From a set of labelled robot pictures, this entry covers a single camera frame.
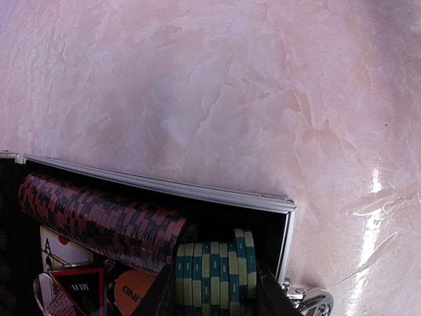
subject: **pink marble countertop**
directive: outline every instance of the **pink marble countertop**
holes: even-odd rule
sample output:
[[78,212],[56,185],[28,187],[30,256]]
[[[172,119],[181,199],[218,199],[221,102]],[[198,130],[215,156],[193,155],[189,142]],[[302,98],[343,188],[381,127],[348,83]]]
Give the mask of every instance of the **pink marble countertop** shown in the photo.
[[421,6],[17,0],[0,148],[299,207],[289,276],[334,315],[421,312]]

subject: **playing card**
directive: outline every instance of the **playing card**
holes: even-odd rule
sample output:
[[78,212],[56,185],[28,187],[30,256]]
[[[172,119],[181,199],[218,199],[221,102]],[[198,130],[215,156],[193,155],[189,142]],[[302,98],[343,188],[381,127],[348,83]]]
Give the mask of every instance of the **playing card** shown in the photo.
[[104,268],[85,266],[51,271],[51,276],[83,315],[106,315]]
[[[93,262],[93,253],[45,227],[39,229],[43,270],[61,268],[64,265]],[[55,283],[41,284],[42,299],[46,304],[53,301],[59,289]]]

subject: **stack of poker chips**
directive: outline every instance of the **stack of poker chips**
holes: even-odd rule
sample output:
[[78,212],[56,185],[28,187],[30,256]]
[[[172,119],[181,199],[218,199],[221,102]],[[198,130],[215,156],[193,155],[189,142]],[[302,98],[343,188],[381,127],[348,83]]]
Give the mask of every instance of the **stack of poker chips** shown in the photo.
[[176,258],[178,316],[253,316],[257,265],[250,230],[232,244],[182,244]]
[[28,175],[19,190],[22,211],[94,252],[158,274],[194,226],[177,210],[78,186],[46,174]]

